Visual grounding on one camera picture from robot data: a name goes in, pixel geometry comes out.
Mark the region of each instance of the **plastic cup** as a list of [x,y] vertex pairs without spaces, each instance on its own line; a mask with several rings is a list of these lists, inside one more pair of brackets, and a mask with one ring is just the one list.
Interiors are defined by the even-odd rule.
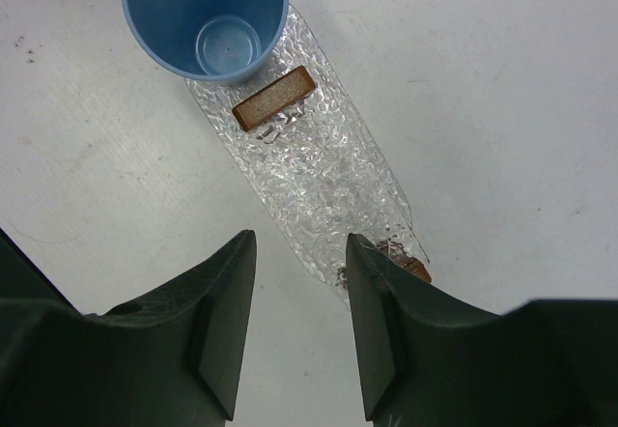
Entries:
[[279,41],[288,0],[123,0],[123,8],[135,39],[162,67],[234,84]]

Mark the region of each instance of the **tabletop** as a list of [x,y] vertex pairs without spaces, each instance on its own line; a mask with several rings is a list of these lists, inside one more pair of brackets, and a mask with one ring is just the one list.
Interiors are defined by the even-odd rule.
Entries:
[[[291,0],[410,203],[440,289],[618,297],[618,0]],[[244,228],[235,425],[364,425],[349,311],[296,259],[121,0],[0,0],[0,226],[103,313]]]

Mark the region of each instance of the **cup rim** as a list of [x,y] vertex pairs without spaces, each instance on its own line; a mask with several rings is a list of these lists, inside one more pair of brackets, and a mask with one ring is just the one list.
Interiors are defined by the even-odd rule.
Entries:
[[249,65],[244,67],[242,70],[215,76],[212,74],[195,74],[192,72],[183,71],[179,68],[176,68],[170,65],[165,60],[163,60],[161,57],[156,55],[153,52],[153,50],[146,44],[144,39],[142,39],[142,36],[137,31],[137,28],[135,27],[135,23],[133,22],[133,18],[131,17],[131,13],[128,9],[128,2],[127,0],[123,0],[123,11],[125,12],[125,18],[126,18],[128,27],[131,30],[131,33],[133,33],[133,37],[137,40],[137,43],[140,44],[140,46],[146,51],[146,53],[148,53],[148,55],[153,60],[159,63],[166,70],[174,72],[175,74],[182,76],[182,77],[187,77],[189,79],[195,79],[198,81],[205,81],[205,82],[226,82],[226,81],[232,82],[234,80],[238,80],[239,77],[242,77],[248,73],[251,73],[251,70],[253,70],[256,67],[256,65],[260,65],[266,59],[266,57],[270,54],[270,52],[272,52],[272,49],[277,45],[277,43],[281,39],[283,28],[285,27],[286,21],[288,19],[289,6],[290,6],[290,0],[283,0],[283,11],[281,13],[281,20],[279,21],[279,27],[277,28],[277,32],[275,33],[274,38],[272,39],[268,47],[264,50],[264,52],[262,52],[262,54],[255,61],[251,62]]

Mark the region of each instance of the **black object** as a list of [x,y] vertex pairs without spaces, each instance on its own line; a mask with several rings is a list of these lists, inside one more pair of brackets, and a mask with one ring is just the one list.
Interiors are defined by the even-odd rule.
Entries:
[[496,316],[414,277],[362,236],[349,236],[346,263],[374,425],[618,425],[618,302],[536,300]]
[[14,255],[2,251],[2,274],[25,265],[36,284],[20,288],[14,275],[5,282],[13,290],[0,293],[22,294],[0,299],[2,427],[219,427],[233,418],[255,278],[253,232],[98,317],[81,316],[46,290],[53,286],[25,257],[11,263]]

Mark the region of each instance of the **crinkled plastic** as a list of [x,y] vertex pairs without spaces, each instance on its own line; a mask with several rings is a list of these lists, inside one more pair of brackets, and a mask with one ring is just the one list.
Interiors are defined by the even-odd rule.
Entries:
[[[318,84],[308,98],[243,131],[232,108],[304,65]],[[186,80],[302,264],[347,301],[340,268],[348,233],[404,246],[427,264],[409,204],[302,16],[290,6],[271,57],[236,87]]]

